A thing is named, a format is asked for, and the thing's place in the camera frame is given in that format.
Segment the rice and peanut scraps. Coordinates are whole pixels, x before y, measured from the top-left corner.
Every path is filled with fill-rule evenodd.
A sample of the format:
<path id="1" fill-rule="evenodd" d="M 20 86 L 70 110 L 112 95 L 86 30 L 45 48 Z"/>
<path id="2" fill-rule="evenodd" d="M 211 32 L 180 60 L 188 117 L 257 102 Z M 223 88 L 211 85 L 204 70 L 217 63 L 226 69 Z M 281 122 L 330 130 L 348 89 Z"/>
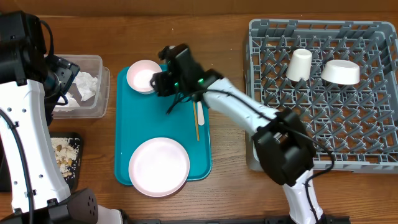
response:
<path id="1" fill-rule="evenodd" d="M 75 177 L 80 147 L 77 138 L 51 138 L 55 159 L 65 179 Z"/>

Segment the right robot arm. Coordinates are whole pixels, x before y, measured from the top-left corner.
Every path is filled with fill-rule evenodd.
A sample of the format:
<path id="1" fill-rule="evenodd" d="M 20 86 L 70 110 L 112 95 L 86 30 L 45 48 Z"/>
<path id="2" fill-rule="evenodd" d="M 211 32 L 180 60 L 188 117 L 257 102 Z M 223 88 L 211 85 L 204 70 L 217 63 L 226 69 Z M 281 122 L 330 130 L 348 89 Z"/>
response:
<path id="1" fill-rule="evenodd" d="M 186 44 L 166 46 L 158 57 L 167 71 L 150 80 L 157 96 L 175 97 L 172 107 L 185 101 L 203 102 L 243 128 L 251 138 L 262 170 L 284 189 L 294 223 L 322 223 L 325 219 L 313 187 L 315 141 L 290 108 L 267 107 L 238 90 L 214 69 L 204 70 Z"/>

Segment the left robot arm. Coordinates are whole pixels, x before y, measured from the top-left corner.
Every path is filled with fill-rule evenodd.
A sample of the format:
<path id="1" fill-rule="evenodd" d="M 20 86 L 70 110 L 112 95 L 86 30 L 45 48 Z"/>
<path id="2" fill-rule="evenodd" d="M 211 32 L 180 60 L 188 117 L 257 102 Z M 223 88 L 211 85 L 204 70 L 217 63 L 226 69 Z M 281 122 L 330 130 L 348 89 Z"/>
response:
<path id="1" fill-rule="evenodd" d="M 49 124 L 80 68 L 46 44 L 47 23 L 22 11 L 1 16 L 1 142 L 12 185 L 4 223 L 129 223 L 98 205 L 94 192 L 71 192 L 60 172 Z"/>

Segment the white plastic cup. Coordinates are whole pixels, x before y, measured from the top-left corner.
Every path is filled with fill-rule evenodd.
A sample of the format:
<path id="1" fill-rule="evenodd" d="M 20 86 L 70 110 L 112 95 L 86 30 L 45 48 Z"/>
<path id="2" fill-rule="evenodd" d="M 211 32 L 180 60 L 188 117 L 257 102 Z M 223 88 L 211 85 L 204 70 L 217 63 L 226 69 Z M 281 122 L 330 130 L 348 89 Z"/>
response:
<path id="1" fill-rule="evenodd" d="M 286 71 L 286 77 L 293 82 L 307 81 L 310 78 L 312 53 L 307 49 L 296 49 Z"/>

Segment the white bowl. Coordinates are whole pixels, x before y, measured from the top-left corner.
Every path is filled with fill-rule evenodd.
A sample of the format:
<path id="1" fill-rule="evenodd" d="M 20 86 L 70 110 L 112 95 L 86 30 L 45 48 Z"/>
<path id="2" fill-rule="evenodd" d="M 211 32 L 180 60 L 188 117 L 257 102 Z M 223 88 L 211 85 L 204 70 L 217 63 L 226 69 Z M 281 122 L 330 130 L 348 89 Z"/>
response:
<path id="1" fill-rule="evenodd" d="M 360 67 L 348 60 L 330 60 L 321 72 L 321 78 L 339 85 L 354 85 L 360 81 Z"/>

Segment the pink bowl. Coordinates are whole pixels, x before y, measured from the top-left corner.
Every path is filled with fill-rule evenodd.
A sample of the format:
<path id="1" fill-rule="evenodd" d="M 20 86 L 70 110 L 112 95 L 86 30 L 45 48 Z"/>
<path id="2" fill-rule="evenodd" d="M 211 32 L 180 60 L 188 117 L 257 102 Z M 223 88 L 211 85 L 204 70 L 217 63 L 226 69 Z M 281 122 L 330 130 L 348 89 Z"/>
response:
<path id="1" fill-rule="evenodd" d="M 132 64 L 126 75 L 128 85 L 135 91 L 142 94 L 154 92 L 150 84 L 153 74 L 161 72 L 160 65 L 151 60 L 140 60 Z"/>

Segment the wooden chopstick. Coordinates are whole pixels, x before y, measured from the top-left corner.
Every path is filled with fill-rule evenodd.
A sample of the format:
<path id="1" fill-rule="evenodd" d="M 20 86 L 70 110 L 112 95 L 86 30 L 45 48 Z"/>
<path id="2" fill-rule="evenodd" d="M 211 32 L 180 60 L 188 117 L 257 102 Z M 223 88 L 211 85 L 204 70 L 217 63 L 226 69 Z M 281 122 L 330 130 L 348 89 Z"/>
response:
<path id="1" fill-rule="evenodd" d="M 193 114 L 194 114 L 194 120 L 195 120 L 195 131 L 196 131 L 196 137 L 197 137 L 197 141 L 200 141 L 200 133 L 198 130 L 198 116 L 197 116 L 197 107 L 196 107 L 196 103 L 193 101 Z"/>

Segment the pink plate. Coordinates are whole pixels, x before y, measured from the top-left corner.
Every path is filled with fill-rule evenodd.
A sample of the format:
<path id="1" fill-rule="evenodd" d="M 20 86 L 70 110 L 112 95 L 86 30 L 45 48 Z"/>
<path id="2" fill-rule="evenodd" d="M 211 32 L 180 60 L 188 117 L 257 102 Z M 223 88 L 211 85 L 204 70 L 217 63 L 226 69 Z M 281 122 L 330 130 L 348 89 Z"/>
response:
<path id="1" fill-rule="evenodd" d="M 187 181 L 190 160 L 185 148 L 170 138 L 152 138 L 142 143 L 129 161 L 133 186 L 150 197 L 166 197 Z"/>

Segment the white napkin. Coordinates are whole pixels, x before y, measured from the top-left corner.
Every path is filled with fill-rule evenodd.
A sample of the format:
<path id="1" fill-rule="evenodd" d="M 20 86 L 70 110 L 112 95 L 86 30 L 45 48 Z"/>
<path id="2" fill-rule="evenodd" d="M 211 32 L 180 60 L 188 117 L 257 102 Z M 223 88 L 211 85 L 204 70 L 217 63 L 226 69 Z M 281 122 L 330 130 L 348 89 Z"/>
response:
<path id="1" fill-rule="evenodd" d="M 68 104 L 65 106 L 56 106 L 54 111 L 71 111 L 72 108 L 79 108 L 80 103 L 84 103 L 96 95 L 97 84 L 97 77 L 93 77 L 87 72 L 79 72 L 68 93 L 65 95 Z"/>

